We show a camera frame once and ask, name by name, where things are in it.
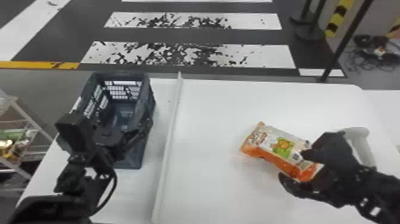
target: robotic hand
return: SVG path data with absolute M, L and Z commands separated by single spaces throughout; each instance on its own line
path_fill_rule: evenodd
M 297 182 L 279 173 L 285 190 L 298 197 L 329 203 L 336 208 L 355 206 L 361 216 L 381 224 L 400 223 L 400 180 L 359 164 L 344 132 L 324 133 L 305 160 L 324 164 L 309 182 Z

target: plastic crate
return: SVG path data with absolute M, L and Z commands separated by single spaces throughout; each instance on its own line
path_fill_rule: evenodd
M 106 144 L 114 155 L 115 168 L 140 169 L 148 132 L 152 127 L 154 107 L 155 100 L 147 75 L 128 72 L 96 72 L 87 81 L 72 113 L 82 113 L 94 127 L 110 130 L 118 136 L 145 125 L 143 137 L 135 143 L 133 148 L 125 151 L 123 157 L 117 155 L 116 151 L 120 148 L 118 145 L 113 145 L 112 139 L 107 139 L 107 142 L 102 143 Z

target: white divider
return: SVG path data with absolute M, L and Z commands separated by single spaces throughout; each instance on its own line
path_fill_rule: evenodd
M 162 160 L 160 182 L 158 183 L 158 190 L 157 190 L 157 195 L 156 195 L 155 203 L 154 203 L 154 209 L 153 209 L 153 215 L 152 215 L 153 223 L 158 223 L 158 214 L 160 212 L 160 206 L 163 204 L 162 200 L 163 200 L 163 193 L 164 193 L 164 185 L 165 185 L 166 175 L 168 173 L 167 167 L 168 167 L 168 162 L 170 159 L 170 152 L 171 152 L 171 145 L 172 145 L 173 133 L 174 133 L 174 128 L 175 128 L 176 114 L 178 112 L 178 105 L 179 105 L 180 95 L 181 95 L 181 91 L 182 91 L 182 83 L 183 83 L 183 78 L 179 71 L 177 82 L 176 82 L 175 96 L 173 99 L 174 101 L 173 101 L 172 108 L 171 108 L 170 123 L 168 125 L 167 142 L 165 143 L 164 158 Z

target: metal shelf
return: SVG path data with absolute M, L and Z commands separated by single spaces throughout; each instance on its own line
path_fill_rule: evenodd
M 7 120 L 7 118 L 3 118 L 7 112 L 10 112 L 12 117 L 17 116 L 21 119 Z M 9 168 L 0 170 L 0 174 L 17 172 L 22 177 L 30 179 L 31 174 L 20 167 L 21 163 L 40 161 L 53 139 L 16 103 L 16 97 L 10 97 L 0 89 L 0 132 L 10 129 L 16 130 L 17 137 L 11 139 L 13 140 L 11 148 L 7 148 L 3 152 L 0 150 L 0 163 Z M 34 145 L 39 134 L 44 138 L 41 139 L 42 142 L 39 145 Z M 48 141 L 49 144 L 45 145 L 43 141 Z

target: yellow black striped pole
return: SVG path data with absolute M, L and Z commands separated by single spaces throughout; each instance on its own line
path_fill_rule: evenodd
M 333 38 L 340 25 L 345 20 L 345 15 L 348 10 L 353 7 L 354 0 L 340 0 L 336 6 L 335 12 L 325 30 L 327 38 Z
M 387 33 L 388 38 L 393 38 L 396 34 L 397 31 L 400 30 L 400 17 L 396 20 L 395 24 L 393 27 L 390 29 L 389 33 Z

